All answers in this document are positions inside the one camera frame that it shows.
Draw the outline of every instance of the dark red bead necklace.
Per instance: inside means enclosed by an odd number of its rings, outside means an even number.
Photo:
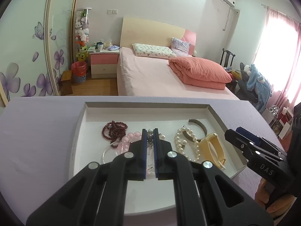
[[[125,135],[125,130],[128,126],[123,122],[115,122],[111,121],[108,122],[102,129],[102,136],[107,139],[111,140],[111,143],[115,142],[118,138],[121,140]],[[105,130],[109,130],[109,137],[104,134]]]

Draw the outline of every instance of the tray rim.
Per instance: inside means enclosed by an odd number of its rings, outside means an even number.
[[[157,102],[85,102],[83,105],[83,108],[81,112],[79,113],[79,117],[77,119],[77,124],[75,128],[75,133],[72,141],[72,148],[71,148],[71,154],[70,154],[70,161],[69,161],[69,171],[68,171],[68,180],[70,180],[73,177],[74,173],[74,163],[75,163],[75,153],[77,148],[77,141],[79,137],[79,130],[82,125],[82,119],[84,117],[85,111],[87,108],[185,108],[185,109],[208,109],[209,112],[213,115],[214,119],[218,122],[219,126],[222,128],[223,132],[228,130],[222,119],[219,117],[219,115],[216,113],[216,111],[213,109],[213,107],[210,104],[191,104],[191,103],[157,103]],[[230,177],[230,179],[237,176],[240,172],[242,172],[247,167],[247,160],[244,158],[242,152],[236,148],[233,147],[240,158],[242,164],[244,166],[239,169],[233,176]],[[155,210],[150,211],[144,211],[144,212],[134,212],[134,213],[125,213],[125,215],[143,215],[143,214],[149,214],[159,211],[168,210],[170,208],[175,207],[176,205],[171,205],[167,207],[162,207]]]

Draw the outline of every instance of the cup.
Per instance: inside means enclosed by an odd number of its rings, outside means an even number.
[[[98,43],[98,44],[97,44],[97,49],[98,49],[99,51],[102,51],[102,49],[103,49],[103,43]]]

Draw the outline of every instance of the white tray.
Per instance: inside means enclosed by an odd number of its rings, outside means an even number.
[[[160,133],[165,134],[173,150],[176,150],[174,135],[183,125],[193,129],[196,137],[204,137],[202,129],[194,123],[188,123],[189,119],[201,121],[207,127],[208,134],[218,134],[226,157],[224,173],[228,177],[236,176],[246,167],[247,161],[241,151],[225,140],[227,128],[209,105],[86,102],[79,115],[73,140],[69,179],[91,161],[102,163],[103,150],[109,145],[109,141],[101,134],[106,123],[112,120],[122,121],[128,125],[126,133],[142,132],[143,128],[158,128]],[[185,148],[185,152],[191,157],[190,148]],[[112,161],[114,157],[112,152],[106,153],[105,162]],[[147,175],[144,181],[128,181],[125,214],[150,213],[174,205],[172,180],[158,181]]]

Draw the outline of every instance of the curtain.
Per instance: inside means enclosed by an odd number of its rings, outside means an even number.
[[[268,105],[293,109],[301,102],[301,24],[267,8],[266,23],[254,64],[270,82]]]

